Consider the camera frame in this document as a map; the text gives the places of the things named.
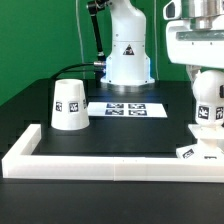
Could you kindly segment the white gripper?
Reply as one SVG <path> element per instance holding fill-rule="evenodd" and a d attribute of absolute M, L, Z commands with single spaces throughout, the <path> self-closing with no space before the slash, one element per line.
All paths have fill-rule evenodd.
<path fill-rule="evenodd" d="M 187 20 L 166 26 L 166 46 L 170 61 L 185 64 L 191 82 L 201 67 L 224 68 L 224 27 L 214 23 L 210 30 L 192 30 Z"/>

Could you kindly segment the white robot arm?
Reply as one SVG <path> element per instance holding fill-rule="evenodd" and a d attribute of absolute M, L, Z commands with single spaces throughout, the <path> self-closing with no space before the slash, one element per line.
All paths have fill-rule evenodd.
<path fill-rule="evenodd" d="M 144 13 L 130 0 L 109 0 L 109 8 L 112 51 L 101 83 L 121 89 L 152 84 Z M 171 0 L 163 18 L 168 57 L 184 64 L 191 79 L 203 67 L 224 69 L 224 0 Z"/>

